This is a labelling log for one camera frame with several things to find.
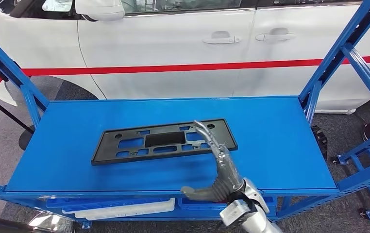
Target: blue workbench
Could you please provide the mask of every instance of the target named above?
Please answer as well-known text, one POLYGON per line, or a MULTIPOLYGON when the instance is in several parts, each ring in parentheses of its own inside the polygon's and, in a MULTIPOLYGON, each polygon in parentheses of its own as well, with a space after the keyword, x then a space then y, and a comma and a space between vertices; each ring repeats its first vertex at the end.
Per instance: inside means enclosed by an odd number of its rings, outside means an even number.
POLYGON ((210 186, 216 177, 212 154, 101 166, 90 159, 104 130, 215 118, 227 120, 239 147, 232 151, 235 165, 258 188, 292 195, 337 192, 295 96, 54 101, 5 191, 175 196, 182 186, 210 186))

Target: blue metal frame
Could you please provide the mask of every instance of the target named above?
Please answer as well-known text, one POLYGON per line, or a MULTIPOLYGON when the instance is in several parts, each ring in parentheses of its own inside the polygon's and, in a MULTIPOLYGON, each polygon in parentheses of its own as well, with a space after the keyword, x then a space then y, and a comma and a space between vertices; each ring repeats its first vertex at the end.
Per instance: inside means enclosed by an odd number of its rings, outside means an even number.
MULTIPOLYGON (((363 58, 355 50, 355 45, 365 34, 370 27, 370 0, 363 0, 361 6, 355 12, 350 22, 329 50, 324 60, 312 75, 309 82, 306 84, 303 91, 298 95, 299 101, 302 104, 305 118, 311 124, 314 111, 317 105, 318 95, 326 82, 339 67, 342 61, 347 58, 358 75, 361 77, 365 85, 370 90, 370 68, 365 63, 363 58)), ((42 93, 32 84, 29 78, 20 70, 19 66, 14 63, 0 48, 0 71, 10 81, 16 85, 25 98, 33 124, 37 128, 41 116, 38 108, 45 111, 49 101, 42 93)), ((277 216, 272 216, 272 219, 283 219, 295 214, 304 212, 313 207, 322 205, 326 202, 346 196, 350 193, 359 191, 364 188, 370 190, 370 167, 364 168, 359 162, 358 155, 365 151, 370 152, 370 139, 349 152, 338 155, 341 164, 347 164, 347 160, 352 159, 355 163, 358 172, 337 182, 337 189, 315 189, 315 190, 266 190, 265 195, 281 195, 283 203, 281 210, 277 216), (292 196, 308 196, 308 198, 291 204, 292 196)), ((137 192, 125 192, 127 196, 136 195, 137 192)), ((47 209, 44 202, 39 198, 106 198, 115 195, 115 192, 7 192, 4 186, 0 186, 0 199, 6 200, 20 205, 36 208, 39 210, 55 213, 66 218, 83 223, 86 228, 91 226, 90 222, 83 219, 76 219, 74 215, 63 214, 61 209, 47 209)), ((172 192, 171 197, 180 197, 179 191, 172 192)), ((111 220, 177 220, 176 218, 125 218, 111 220)), ((198 219, 217 219, 217 218, 198 218, 198 219)))

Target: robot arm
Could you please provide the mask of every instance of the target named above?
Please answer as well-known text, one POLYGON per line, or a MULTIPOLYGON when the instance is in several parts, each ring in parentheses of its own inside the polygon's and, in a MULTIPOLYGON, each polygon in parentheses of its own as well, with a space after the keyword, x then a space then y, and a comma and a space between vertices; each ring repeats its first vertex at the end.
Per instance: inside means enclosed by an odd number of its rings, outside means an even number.
POLYGON ((269 208, 265 200, 249 179, 241 178, 226 146, 219 144, 201 122, 194 123, 196 131, 211 147, 218 176, 211 187, 197 190, 182 187, 182 193, 190 200, 227 202, 228 206, 219 214, 225 226, 239 224, 248 233, 282 233, 267 219, 269 208))

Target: black plastic panel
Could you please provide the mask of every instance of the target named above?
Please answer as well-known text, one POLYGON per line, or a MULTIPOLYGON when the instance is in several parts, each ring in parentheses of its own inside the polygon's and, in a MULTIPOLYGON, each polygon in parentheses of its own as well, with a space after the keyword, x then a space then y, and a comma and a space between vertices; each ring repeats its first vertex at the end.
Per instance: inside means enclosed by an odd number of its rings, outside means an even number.
MULTIPOLYGON (((205 120, 202 123, 229 150, 237 149, 225 119, 205 120)), ((193 122, 156 125, 104 131, 91 164, 125 163, 210 152, 208 144, 196 133, 193 122)))

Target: blue metal shelf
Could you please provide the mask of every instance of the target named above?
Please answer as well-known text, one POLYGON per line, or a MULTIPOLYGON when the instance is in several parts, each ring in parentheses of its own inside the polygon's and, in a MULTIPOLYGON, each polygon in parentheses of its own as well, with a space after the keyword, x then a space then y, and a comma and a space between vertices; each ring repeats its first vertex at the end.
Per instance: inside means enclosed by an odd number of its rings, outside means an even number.
MULTIPOLYGON (((10 182, 0 186, 0 199, 47 210, 42 198, 181 198, 182 186, 212 183, 216 176, 212 155, 104 166, 91 166, 90 158, 104 130, 212 118, 228 121, 239 144, 232 154, 242 176, 251 179, 264 196, 284 198, 282 208, 269 216, 272 219, 370 189, 370 167, 363 168, 358 161, 360 154, 370 150, 370 139, 338 155, 340 164, 352 159, 359 171, 334 182, 310 129, 320 90, 345 58, 370 90, 370 68, 354 48, 369 27, 370 0, 363 0, 304 90, 298 96, 283 97, 49 102, 0 49, 0 73, 21 90, 36 127, 10 182), (291 196, 308 197, 291 203, 291 196)), ((172 212, 106 220, 219 218, 219 210, 175 207, 172 212)), ((59 208, 47 211, 86 221, 59 208)))
POLYGON ((42 196, 52 191, 56 195, 113 191, 113 195, 121 192, 123 196, 146 197, 181 196, 182 186, 209 186, 217 175, 212 154, 105 166, 90 163, 104 130, 194 118, 227 120, 238 142, 239 149, 232 152, 238 171, 265 192, 282 190, 280 195, 284 189, 296 190, 297 195, 308 195, 315 189, 338 192, 298 98, 289 96, 51 102, 5 191, 16 192, 18 197, 21 192, 38 195, 36 191, 42 196), (34 164, 44 164, 45 170, 55 172, 38 173, 40 168, 34 164), (255 164, 261 166, 252 169, 255 164))

